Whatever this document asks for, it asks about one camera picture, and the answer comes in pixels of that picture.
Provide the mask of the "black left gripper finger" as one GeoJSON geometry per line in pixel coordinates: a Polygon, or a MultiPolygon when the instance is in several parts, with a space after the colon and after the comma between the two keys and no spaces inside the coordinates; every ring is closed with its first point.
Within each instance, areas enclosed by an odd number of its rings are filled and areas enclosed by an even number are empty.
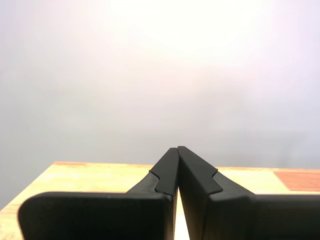
{"type": "Polygon", "coordinates": [[[172,240],[175,236],[178,149],[170,148],[125,193],[44,192],[17,213],[26,240],[172,240]]]}
{"type": "Polygon", "coordinates": [[[254,194],[179,146],[179,191],[192,240],[317,240],[318,195],[254,194]]]}

